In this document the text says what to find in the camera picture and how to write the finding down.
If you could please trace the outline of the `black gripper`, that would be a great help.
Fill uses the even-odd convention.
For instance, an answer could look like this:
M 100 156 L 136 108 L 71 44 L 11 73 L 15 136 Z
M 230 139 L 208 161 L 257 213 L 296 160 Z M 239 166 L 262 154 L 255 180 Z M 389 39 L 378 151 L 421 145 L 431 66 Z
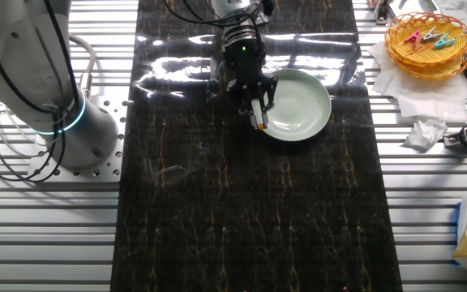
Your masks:
M 235 74 L 228 82 L 226 92 L 235 102 L 238 112 L 247 116 L 255 130 L 268 125 L 268 111 L 274 107 L 278 78 L 262 73 L 263 50 L 257 39 L 244 39 L 224 48 L 227 67 Z M 262 123 L 257 120 L 253 101 L 259 101 Z

